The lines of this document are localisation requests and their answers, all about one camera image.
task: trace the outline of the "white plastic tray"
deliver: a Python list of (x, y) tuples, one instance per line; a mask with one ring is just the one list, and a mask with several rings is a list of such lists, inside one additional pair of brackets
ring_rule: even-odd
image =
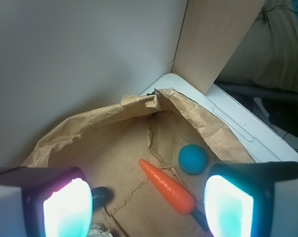
[(174, 89), (222, 119), (256, 162), (297, 161), (298, 153), (273, 130), (216, 85), (206, 96), (176, 74), (166, 74), (141, 95), (156, 89)]

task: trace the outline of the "brown paper bag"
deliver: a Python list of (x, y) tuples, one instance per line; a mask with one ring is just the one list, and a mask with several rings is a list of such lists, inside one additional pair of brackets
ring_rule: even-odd
[[(188, 175), (179, 150), (203, 147), (205, 172)], [(24, 161), (29, 167), (80, 167), (92, 188), (106, 186), (110, 203), (96, 211), (115, 236), (210, 236), (190, 215), (178, 214), (148, 181), (142, 158), (185, 186), (203, 210), (205, 181), (216, 162), (254, 162), (228, 126), (196, 102), (169, 89), (125, 96), (120, 104), (72, 116), (44, 136)]]

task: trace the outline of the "wooden panel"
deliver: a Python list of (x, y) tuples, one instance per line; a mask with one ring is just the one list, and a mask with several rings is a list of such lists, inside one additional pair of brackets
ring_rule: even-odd
[(173, 73), (205, 94), (265, 0), (189, 0)]

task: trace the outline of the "glowing light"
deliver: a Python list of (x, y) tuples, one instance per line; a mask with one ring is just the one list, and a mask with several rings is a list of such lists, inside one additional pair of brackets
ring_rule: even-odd
[(46, 237), (86, 237), (92, 218), (92, 196), (87, 182), (73, 179), (43, 202)]
[(250, 237), (253, 197), (220, 175), (211, 176), (205, 186), (205, 212), (212, 234)]

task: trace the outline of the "teal ball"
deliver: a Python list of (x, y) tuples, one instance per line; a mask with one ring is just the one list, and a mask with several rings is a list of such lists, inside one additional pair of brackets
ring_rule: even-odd
[(181, 169), (188, 174), (203, 172), (208, 163), (205, 150), (197, 145), (187, 145), (179, 151), (178, 163)]

